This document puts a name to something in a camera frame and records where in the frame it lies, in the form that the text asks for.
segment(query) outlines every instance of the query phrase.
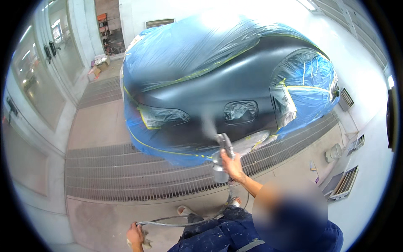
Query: paint-stained pants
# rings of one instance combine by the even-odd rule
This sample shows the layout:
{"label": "paint-stained pants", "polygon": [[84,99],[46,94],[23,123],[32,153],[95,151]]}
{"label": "paint-stained pants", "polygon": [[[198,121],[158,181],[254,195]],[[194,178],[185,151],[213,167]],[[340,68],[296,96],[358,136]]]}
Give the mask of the paint-stained pants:
{"label": "paint-stained pants", "polygon": [[[190,214],[190,215],[191,216],[189,216],[187,218],[188,223],[194,223],[194,222],[203,220],[203,217],[201,217],[200,215],[195,215],[195,214]],[[248,213],[248,211],[246,211],[245,209],[234,206],[234,205],[230,205],[224,210],[223,217],[221,217],[220,220],[234,221],[234,220],[242,220],[242,219],[251,218],[251,217],[252,217],[252,214]],[[219,224],[219,222],[216,219],[214,219],[214,220],[205,221],[198,225],[185,227],[185,229],[183,230],[182,236],[179,238],[179,242],[184,239],[190,238],[194,235],[203,233],[206,230],[215,228],[216,226],[218,226],[218,224]]]}

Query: paint-stained clothing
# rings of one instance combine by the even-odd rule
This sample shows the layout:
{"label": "paint-stained clothing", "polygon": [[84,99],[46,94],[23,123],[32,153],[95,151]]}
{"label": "paint-stained clothing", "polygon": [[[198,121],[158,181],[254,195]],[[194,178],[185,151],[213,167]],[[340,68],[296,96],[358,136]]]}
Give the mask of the paint-stained clothing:
{"label": "paint-stained clothing", "polygon": [[[189,217],[189,222],[202,220],[200,216]],[[340,228],[327,221],[320,239],[308,249],[312,252],[338,252],[343,244]],[[228,206],[222,218],[186,227],[183,235],[169,252],[258,252],[279,250],[265,243],[255,230],[252,215],[243,208]]]}

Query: metal floor grating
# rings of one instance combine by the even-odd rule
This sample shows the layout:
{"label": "metal floor grating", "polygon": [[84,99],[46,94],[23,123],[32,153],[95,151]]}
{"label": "metal floor grating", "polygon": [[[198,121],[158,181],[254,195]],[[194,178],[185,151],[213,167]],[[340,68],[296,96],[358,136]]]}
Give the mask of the metal floor grating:
{"label": "metal floor grating", "polygon": [[[328,114],[305,128],[248,153],[241,159],[248,176],[292,157],[337,124]],[[131,143],[69,150],[66,158],[66,194],[103,201],[145,201],[195,194],[225,184],[213,181],[211,163],[177,167],[162,158],[145,155]]]}
{"label": "metal floor grating", "polygon": [[78,106],[88,108],[106,102],[122,99],[119,76],[88,84]]}

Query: ventilation vent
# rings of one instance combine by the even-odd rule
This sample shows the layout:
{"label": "ventilation vent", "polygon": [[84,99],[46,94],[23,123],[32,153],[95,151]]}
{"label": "ventilation vent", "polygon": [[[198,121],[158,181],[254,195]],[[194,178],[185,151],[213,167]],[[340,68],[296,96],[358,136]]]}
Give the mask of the ventilation vent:
{"label": "ventilation vent", "polygon": [[354,104],[353,99],[345,88],[340,92],[341,99],[339,101],[341,108],[346,112]]}
{"label": "ventilation vent", "polygon": [[357,173],[358,166],[344,172],[336,188],[330,194],[329,199],[339,200],[347,196],[350,193],[351,188],[353,187]]}
{"label": "ventilation vent", "polygon": [[350,144],[349,153],[347,154],[347,156],[350,156],[354,151],[361,148],[361,146],[364,145],[364,142],[365,142],[365,135],[360,136],[357,140],[352,142]]}
{"label": "ventilation vent", "polygon": [[151,27],[158,27],[161,25],[167,25],[175,22],[175,19],[159,19],[159,20],[153,20],[153,21],[147,21],[145,23],[146,29],[151,28]]}

